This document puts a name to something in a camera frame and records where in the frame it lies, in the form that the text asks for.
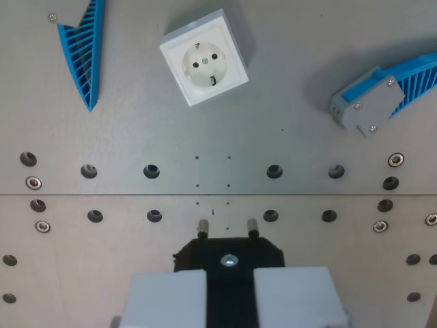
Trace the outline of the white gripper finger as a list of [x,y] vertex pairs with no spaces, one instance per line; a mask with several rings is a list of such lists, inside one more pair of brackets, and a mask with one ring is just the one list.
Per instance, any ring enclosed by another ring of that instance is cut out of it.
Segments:
[[206,327],[207,273],[142,273],[132,279],[120,327]]
[[254,270],[260,327],[348,327],[349,321],[325,266]]

